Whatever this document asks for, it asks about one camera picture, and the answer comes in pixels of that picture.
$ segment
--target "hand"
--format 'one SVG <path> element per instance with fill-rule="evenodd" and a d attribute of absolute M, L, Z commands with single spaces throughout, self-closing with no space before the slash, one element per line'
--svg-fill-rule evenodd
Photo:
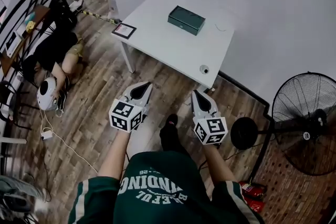
<path fill-rule="evenodd" d="M 51 94 L 52 97 L 54 97 L 54 99 L 58 99 L 59 98 L 59 91 L 54 91 L 52 94 Z"/>

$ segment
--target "white cube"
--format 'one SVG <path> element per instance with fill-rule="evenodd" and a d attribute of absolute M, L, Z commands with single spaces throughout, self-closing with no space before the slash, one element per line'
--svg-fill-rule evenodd
<path fill-rule="evenodd" d="M 199 119 L 194 132 L 203 145 L 220 143 L 228 133 L 224 117 Z"/>
<path fill-rule="evenodd" d="M 143 108 L 115 99 L 109 111 L 112 127 L 130 133 L 142 121 Z"/>

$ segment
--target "dark green box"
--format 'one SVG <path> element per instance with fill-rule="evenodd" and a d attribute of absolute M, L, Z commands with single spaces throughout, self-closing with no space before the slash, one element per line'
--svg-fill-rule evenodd
<path fill-rule="evenodd" d="M 180 6 L 174 8 L 168 16 L 168 23 L 176 25 L 195 36 L 202 29 L 204 22 L 205 18 Z"/>

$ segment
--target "extension socket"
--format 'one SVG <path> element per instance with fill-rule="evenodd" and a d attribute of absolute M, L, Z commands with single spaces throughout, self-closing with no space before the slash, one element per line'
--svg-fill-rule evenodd
<path fill-rule="evenodd" d="M 53 132 L 51 130 L 41 133 L 42 139 L 49 139 L 53 137 Z"/>

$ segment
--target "chair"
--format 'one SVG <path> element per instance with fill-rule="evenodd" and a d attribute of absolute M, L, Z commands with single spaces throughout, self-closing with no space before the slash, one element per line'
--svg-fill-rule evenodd
<path fill-rule="evenodd" d="M 29 104 L 24 104 L 21 103 L 21 94 L 27 94 L 29 92 L 18 92 L 14 89 L 14 87 L 12 86 L 12 84 L 8 81 L 1 81 L 0 82 L 0 107 L 2 105 L 7 106 L 8 110 L 11 111 L 13 113 L 13 123 L 15 126 L 19 127 L 19 128 L 24 128 L 27 130 L 31 130 L 31 128 L 29 127 L 25 127 L 25 126 L 21 126 L 18 125 L 18 118 L 19 118 L 19 114 L 25 115 L 23 113 L 20 112 L 20 108 L 22 106 L 27 106 L 29 108 L 32 109 L 38 109 L 35 106 L 29 105 Z M 10 94 L 13 94 L 12 98 L 9 100 L 8 103 L 8 97 Z M 3 110 L 0 109 L 0 119 L 3 120 L 4 122 L 11 122 L 11 120 L 7 117 L 5 117 L 3 115 Z"/>

